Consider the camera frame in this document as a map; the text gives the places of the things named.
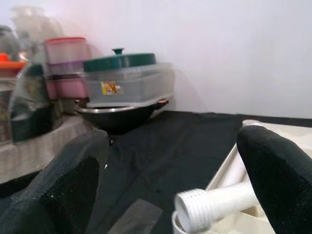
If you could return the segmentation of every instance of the wok handle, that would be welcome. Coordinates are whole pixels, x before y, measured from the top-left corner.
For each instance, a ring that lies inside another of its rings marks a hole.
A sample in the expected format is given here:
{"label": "wok handle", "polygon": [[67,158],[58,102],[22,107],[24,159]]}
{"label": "wok handle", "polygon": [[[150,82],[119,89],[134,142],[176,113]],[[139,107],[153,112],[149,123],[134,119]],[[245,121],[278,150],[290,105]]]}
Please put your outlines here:
{"label": "wok handle", "polygon": [[161,107],[167,105],[169,103],[169,100],[167,98],[159,100],[154,107],[154,110],[159,110]]}

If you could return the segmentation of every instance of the plastic container lid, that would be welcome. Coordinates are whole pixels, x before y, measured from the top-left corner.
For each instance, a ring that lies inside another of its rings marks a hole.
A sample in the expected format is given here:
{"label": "plastic container lid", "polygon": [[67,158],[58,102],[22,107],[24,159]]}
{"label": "plastic container lid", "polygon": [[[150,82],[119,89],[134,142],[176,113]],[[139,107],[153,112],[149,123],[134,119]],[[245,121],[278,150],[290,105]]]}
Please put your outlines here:
{"label": "plastic container lid", "polygon": [[10,61],[7,54],[0,53],[0,69],[20,70],[25,64],[26,62]]}
{"label": "plastic container lid", "polygon": [[88,60],[83,63],[85,72],[114,70],[156,64],[155,54],[122,54],[123,48],[112,49],[116,55]]}
{"label": "plastic container lid", "polygon": [[86,38],[83,37],[64,37],[64,38],[51,38],[48,40],[45,40],[45,43],[51,43],[51,42],[70,42],[71,40],[86,40]]}

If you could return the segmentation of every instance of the red lid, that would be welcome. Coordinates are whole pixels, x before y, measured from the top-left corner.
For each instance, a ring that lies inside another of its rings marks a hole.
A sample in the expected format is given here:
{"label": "red lid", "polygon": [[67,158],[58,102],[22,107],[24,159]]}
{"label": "red lid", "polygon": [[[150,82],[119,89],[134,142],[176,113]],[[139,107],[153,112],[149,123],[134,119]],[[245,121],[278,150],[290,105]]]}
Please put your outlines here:
{"label": "red lid", "polygon": [[49,43],[49,42],[55,42],[55,41],[60,41],[60,40],[86,40],[86,38],[83,38],[83,37],[51,38],[51,39],[45,40],[45,42]]}
{"label": "red lid", "polygon": [[20,70],[26,62],[15,62],[10,61],[9,57],[5,53],[0,53],[0,69],[14,69]]}

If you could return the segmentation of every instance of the stacked containers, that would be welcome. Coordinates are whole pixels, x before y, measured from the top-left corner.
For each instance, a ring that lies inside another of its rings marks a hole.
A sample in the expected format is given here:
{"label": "stacked containers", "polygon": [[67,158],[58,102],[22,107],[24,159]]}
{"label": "stacked containers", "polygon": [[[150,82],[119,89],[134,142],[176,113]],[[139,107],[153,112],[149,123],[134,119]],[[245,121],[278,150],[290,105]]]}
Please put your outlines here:
{"label": "stacked containers", "polygon": [[148,106],[173,95],[174,73],[154,54],[121,54],[84,63],[87,107]]}
{"label": "stacked containers", "polygon": [[46,81],[50,99],[87,98],[79,73],[90,59],[86,38],[54,38],[45,41],[48,67],[52,76]]}

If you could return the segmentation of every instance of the pink plastic container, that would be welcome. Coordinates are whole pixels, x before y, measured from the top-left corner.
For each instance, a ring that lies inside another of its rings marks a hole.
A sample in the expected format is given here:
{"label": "pink plastic container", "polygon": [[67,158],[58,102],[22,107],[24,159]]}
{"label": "pink plastic container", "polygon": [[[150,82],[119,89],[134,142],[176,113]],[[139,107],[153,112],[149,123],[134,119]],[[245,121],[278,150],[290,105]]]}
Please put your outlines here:
{"label": "pink plastic container", "polygon": [[47,79],[46,86],[51,100],[88,97],[84,82],[80,77]]}
{"label": "pink plastic container", "polygon": [[70,75],[83,72],[83,61],[48,64],[53,75]]}

